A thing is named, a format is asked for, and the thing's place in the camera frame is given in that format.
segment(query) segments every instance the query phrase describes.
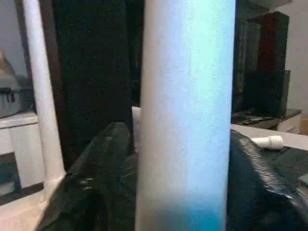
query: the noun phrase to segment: white pole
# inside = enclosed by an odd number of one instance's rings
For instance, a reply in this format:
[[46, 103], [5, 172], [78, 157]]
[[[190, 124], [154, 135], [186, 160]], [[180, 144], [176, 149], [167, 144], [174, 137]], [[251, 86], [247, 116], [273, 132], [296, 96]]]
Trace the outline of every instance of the white pole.
[[235, 0], [146, 0], [137, 231], [225, 225]]
[[23, 0], [35, 102], [38, 112], [45, 191], [49, 197], [65, 175], [55, 116], [39, 0]]

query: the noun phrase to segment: white countertop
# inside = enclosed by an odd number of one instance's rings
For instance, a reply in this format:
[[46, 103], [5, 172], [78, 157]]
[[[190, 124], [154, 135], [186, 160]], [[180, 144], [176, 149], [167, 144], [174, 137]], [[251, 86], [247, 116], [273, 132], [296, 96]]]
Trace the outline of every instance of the white countertop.
[[0, 118], [0, 129], [18, 127], [38, 123], [38, 116], [32, 112], [18, 113], [9, 117]]
[[266, 137], [279, 135], [283, 138], [283, 144], [287, 147], [298, 148], [308, 151], [308, 136], [285, 133], [281, 131], [272, 131], [247, 126], [231, 125], [231, 129], [240, 132], [249, 138]]

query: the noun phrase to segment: white plastic cap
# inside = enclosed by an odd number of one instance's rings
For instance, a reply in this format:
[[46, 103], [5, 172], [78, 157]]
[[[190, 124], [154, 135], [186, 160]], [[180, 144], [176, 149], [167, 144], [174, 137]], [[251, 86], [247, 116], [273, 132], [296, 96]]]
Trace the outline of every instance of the white plastic cap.
[[281, 136], [252, 138], [251, 140], [260, 148], [268, 148], [272, 150], [280, 150], [283, 148], [283, 139]]

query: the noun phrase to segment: red object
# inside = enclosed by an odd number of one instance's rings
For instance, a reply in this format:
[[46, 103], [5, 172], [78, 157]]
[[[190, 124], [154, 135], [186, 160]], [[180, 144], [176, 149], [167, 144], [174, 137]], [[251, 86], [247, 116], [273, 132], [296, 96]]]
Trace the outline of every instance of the red object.
[[284, 70], [289, 16], [273, 12], [252, 21], [261, 25], [257, 69]]

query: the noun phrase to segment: blue-tinted pipe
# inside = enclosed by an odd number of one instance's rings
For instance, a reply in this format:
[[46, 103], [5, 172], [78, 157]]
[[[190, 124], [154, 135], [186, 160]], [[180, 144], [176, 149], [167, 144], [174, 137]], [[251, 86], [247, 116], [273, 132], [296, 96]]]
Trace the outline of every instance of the blue-tinted pipe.
[[137, 231], [225, 225], [235, 0], [146, 0]]

